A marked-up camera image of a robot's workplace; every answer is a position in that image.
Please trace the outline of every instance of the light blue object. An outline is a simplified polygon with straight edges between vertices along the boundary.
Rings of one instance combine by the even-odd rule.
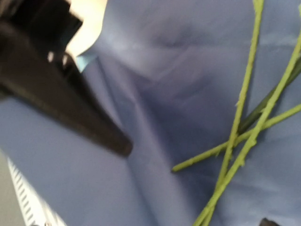
[[[300,30],[299,0],[266,0],[247,101],[280,80]],[[251,0],[109,0],[84,76],[132,138],[128,159],[16,99],[0,103],[0,147],[68,226],[189,226],[222,156],[170,169],[225,142],[246,69]],[[301,102],[301,78],[272,115]],[[301,114],[261,133],[216,206],[213,226],[301,222]]]

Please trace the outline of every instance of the blue surface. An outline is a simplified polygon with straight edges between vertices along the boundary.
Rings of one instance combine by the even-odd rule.
[[[266,0],[248,113],[280,80],[300,29],[299,0]],[[69,226],[188,226],[211,197],[222,156],[173,165],[228,139],[245,73],[251,0],[109,0],[84,76],[130,135],[128,159],[15,99],[0,104],[0,146]],[[273,115],[300,104],[301,78]],[[301,113],[260,134],[213,226],[301,222]]]

